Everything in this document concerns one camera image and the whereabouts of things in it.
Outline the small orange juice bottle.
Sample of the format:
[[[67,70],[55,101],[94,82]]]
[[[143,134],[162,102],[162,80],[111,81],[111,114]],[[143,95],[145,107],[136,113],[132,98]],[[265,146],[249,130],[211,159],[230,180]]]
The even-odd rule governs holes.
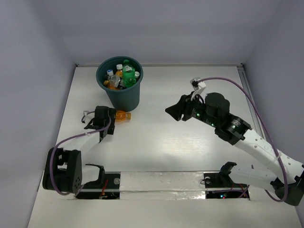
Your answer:
[[[110,82],[109,82],[108,80],[105,80],[105,81],[103,82],[103,85],[104,85],[105,87],[107,87],[108,89],[111,89],[111,90],[120,90],[120,89],[117,88],[117,87],[111,86],[111,85],[110,85]]]

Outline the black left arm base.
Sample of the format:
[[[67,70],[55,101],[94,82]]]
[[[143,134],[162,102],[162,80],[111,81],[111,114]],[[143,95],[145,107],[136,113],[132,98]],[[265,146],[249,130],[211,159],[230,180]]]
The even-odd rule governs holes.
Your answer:
[[[87,164],[87,167],[98,168],[98,178],[87,182],[75,195],[80,200],[119,200],[120,172],[106,172],[102,165]]]

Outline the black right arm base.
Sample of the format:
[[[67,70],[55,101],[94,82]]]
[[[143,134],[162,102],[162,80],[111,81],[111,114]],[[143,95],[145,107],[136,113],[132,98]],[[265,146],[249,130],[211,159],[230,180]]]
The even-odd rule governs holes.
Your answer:
[[[200,184],[205,186],[206,199],[250,199],[248,185],[235,183],[229,174],[235,162],[226,162],[219,171],[203,174]]]

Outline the orange label tea bottle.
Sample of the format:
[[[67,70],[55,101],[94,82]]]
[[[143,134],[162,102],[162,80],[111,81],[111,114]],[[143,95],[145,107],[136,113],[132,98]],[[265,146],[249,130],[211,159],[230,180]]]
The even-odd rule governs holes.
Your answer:
[[[140,73],[138,71],[135,71],[134,76],[135,76],[136,80],[138,80],[140,77]]]

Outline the large clear plastic bottle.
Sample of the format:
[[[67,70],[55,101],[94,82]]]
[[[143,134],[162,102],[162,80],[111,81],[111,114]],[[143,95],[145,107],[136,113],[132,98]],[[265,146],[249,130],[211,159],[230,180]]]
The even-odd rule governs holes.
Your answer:
[[[114,73],[113,73],[113,71],[111,69],[108,69],[107,72],[106,72],[106,74],[107,74],[107,79],[109,79],[111,76],[114,75]]]

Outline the small orange patterned bottle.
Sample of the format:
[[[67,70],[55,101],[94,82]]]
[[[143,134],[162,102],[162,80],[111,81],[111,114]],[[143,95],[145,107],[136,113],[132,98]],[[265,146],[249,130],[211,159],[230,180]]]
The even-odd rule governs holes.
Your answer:
[[[115,114],[115,121],[118,122],[124,122],[131,120],[131,113],[118,110]]]

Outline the clear bottle black label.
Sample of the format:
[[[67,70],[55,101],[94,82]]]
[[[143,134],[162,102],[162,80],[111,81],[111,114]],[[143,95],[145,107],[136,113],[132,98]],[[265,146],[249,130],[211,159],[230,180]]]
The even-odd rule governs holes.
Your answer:
[[[110,85],[111,85],[111,86],[117,87],[117,88],[119,88],[120,90],[126,88],[123,79],[122,79],[121,77],[117,76],[117,75],[111,76],[111,77],[108,79],[108,81],[110,82]]]

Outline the green soda bottle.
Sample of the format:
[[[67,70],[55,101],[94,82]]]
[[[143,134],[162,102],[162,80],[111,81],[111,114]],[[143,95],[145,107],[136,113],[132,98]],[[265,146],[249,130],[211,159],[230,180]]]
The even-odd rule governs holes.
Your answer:
[[[126,88],[130,88],[137,83],[135,68],[128,59],[123,61],[123,82]]]

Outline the yellow blue label bottle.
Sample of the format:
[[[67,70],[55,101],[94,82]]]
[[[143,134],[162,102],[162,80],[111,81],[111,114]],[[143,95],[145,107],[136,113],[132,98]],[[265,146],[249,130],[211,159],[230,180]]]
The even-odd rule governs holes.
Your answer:
[[[116,73],[117,76],[123,77],[123,65],[122,64],[117,64],[116,65]]]

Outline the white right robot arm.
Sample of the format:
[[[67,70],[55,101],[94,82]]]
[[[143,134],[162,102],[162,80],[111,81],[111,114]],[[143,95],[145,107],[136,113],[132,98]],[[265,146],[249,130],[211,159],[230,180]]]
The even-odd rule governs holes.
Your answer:
[[[247,152],[266,167],[266,171],[259,171],[253,165],[243,168],[228,161],[218,173],[212,174],[211,185],[255,186],[275,194],[291,206],[298,206],[304,196],[304,165],[282,152],[275,153],[269,142],[246,121],[231,114],[229,108],[230,102],[222,94],[210,93],[205,99],[199,95],[182,95],[178,103],[166,108],[165,112],[176,121],[195,118],[210,125],[220,139]]]

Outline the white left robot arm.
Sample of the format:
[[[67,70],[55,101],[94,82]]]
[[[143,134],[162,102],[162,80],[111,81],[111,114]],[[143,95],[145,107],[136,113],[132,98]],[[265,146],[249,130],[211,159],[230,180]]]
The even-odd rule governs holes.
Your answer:
[[[97,106],[94,117],[85,111],[81,119],[84,129],[80,134],[58,142],[48,152],[42,186],[60,195],[77,195],[84,187],[103,187],[106,182],[102,165],[85,163],[84,156],[115,129],[117,110],[107,106]]]

